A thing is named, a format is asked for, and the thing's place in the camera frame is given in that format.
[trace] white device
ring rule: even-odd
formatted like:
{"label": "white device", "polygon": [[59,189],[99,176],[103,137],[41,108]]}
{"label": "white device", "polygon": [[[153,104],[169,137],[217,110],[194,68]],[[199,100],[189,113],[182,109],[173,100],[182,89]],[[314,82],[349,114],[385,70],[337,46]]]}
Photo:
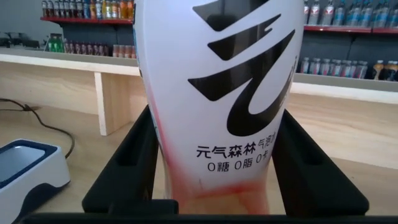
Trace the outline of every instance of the white device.
{"label": "white device", "polygon": [[0,148],[0,224],[18,222],[69,182],[59,146],[18,139]]}

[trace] black holder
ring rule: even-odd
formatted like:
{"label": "black holder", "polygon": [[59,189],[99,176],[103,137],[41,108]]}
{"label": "black holder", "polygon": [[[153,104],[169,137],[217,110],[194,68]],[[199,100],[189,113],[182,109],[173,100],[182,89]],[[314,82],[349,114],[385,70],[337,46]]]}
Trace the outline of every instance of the black holder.
{"label": "black holder", "polygon": [[24,224],[397,223],[365,217],[366,197],[285,111],[275,171],[287,215],[179,215],[174,200],[151,200],[158,142],[148,106],[83,199],[85,213],[37,213]]}

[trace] shelf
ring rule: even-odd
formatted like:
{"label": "shelf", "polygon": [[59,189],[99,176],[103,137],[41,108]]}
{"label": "shelf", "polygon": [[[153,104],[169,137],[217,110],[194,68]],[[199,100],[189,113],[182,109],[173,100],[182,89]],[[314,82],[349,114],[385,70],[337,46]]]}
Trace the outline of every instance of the shelf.
{"label": "shelf", "polygon": [[391,28],[374,28],[374,34],[398,34],[398,29]]}
{"label": "shelf", "polygon": [[306,31],[318,32],[347,32],[352,34],[370,34],[372,29],[363,27],[337,27],[337,26],[304,26]]}
{"label": "shelf", "polygon": [[132,24],[131,19],[80,19],[80,18],[41,17],[40,20],[56,22],[56,23],[114,24],[114,25]]}

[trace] black cable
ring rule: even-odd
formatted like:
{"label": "black cable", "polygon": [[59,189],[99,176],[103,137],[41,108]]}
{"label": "black cable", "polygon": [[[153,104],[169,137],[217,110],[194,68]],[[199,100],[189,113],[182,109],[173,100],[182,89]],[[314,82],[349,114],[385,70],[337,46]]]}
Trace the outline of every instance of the black cable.
{"label": "black cable", "polygon": [[67,136],[69,136],[69,138],[70,138],[70,140],[72,141],[72,143],[71,143],[71,146],[70,146],[70,148],[69,148],[69,151],[68,151],[67,154],[65,155],[65,158],[68,159],[68,157],[69,157],[70,154],[72,153],[73,149],[75,148],[75,137],[73,137],[72,134],[70,134],[69,132],[67,132],[67,131],[65,131],[65,130],[62,130],[62,129],[59,129],[59,128],[56,128],[56,127],[53,127],[53,126],[46,125],[45,123],[43,123],[42,119],[41,119],[40,116],[37,114],[37,112],[36,112],[35,110],[33,110],[33,109],[32,109],[29,105],[27,105],[27,104],[22,105],[22,104],[18,103],[17,101],[10,100],[10,99],[5,99],[5,98],[0,98],[0,102],[10,102],[10,103],[14,103],[14,104],[16,104],[16,105],[18,105],[18,106],[20,106],[20,107],[22,108],[21,110],[15,110],[15,109],[0,109],[0,111],[30,111],[30,112],[32,112],[32,113],[36,116],[36,118],[37,118],[37,120],[39,121],[39,123],[40,123],[42,126],[44,126],[45,128],[49,128],[49,129],[52,129],[52,130],[56,130],[56,131],[59,131],[59,132],[61,132],[61,133],[63,133],[63,134],[66,134]]}

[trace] wooden table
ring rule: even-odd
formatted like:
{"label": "wooden table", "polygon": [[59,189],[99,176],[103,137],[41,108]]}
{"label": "wooden table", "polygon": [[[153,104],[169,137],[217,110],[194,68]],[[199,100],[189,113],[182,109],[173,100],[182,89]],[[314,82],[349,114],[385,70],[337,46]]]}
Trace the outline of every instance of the wooden table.
{"label": "wooden table", "polygon": [[[0,103],[0,108],[15,107]],[[369,215],[398,214],[398,169],[386,168],[397,168],[398,164],[398,105],[292,95],[288,110],[329,156],[350,160],[333,159],[369,199]],[[38,212],[81,212],[82,198],[132,124],[102,137],[98,134],[97,115],[49,107],[38,113],[45,123],[76,136],[76,148],[68,159],[72,181]],[[34,115],[27,112],[0,111],[0,133],[0,144],[26,138],[59,145],[65,153],[70,146],[66,136],[41,127]],[[163,197],[163,184],[164,171],[159,157],[154,198]],[[284,213],[272,163],[267,191],[271,213]]]}

